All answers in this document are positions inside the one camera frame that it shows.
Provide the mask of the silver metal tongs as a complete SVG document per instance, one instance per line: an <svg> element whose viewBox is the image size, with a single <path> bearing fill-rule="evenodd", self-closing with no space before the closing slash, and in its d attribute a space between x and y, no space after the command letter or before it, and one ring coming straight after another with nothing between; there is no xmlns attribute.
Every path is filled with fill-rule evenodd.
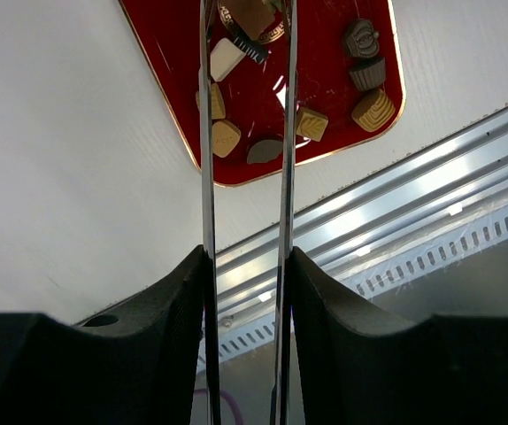
<svg viewBox="0 0 508 425"><path fill-rule="evenodd" d="M201 1L199 14L198 95L200 115L200 148L202 174L202 222L204 264L208 282L204 289L204 323L207 398L209 423L221 423L219 380L218 302L215 261L215 203L212 159L211 97L211 15L214 2ZM274 327L273 392L270 407L272 424L289 422L289 376L291 296L287 283L290 256L293 251L294 182L296 163L296 107L298 29L297 2L284 1L282 22L288 41L288 71L285 75L284 143L281 172L281 212L278 242L278 267Z"/></svg>

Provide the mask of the white bar chocolate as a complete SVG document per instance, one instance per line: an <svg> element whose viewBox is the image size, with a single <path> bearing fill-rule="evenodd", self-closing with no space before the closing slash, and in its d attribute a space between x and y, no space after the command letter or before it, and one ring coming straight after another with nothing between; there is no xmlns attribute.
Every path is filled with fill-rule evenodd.
<svg viewBox="0 0 508 425"><path fill-rule="evenodd" d="M223 81L244 59L245 53L227 38L215 45L210 56L211 77L215 82Z"/></svg>

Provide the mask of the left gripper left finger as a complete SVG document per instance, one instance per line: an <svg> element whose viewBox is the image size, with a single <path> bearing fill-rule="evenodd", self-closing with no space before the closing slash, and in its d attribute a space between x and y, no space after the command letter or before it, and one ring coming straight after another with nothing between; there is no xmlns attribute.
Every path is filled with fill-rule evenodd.
<svg viewBox="0 0 508 425"><path fill-rule="evenodd" d="M203 316L196 247L149 288L69 326L0 313L0 424L187 424Z"/></svg>

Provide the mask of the brown rectangular chocolate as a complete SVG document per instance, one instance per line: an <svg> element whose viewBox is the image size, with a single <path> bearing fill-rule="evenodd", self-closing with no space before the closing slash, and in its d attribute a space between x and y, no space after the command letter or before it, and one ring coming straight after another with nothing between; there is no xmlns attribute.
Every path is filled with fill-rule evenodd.
<svg viewBox="0 0 508 425"><path fill-rule="evenodd" d="M274 14L260 0L228 0L223 2L236 24L256 41L273 24Z"/></svg>

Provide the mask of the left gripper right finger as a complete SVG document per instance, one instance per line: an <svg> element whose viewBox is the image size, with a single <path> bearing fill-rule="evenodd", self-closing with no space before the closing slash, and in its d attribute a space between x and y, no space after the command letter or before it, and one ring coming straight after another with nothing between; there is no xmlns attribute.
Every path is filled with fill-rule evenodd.
<svg viewBox="0 0 508 425"><path fill-rule="evenodd" d="M508 424L508 317L413 322L289 259L309 424Z"/></svg>

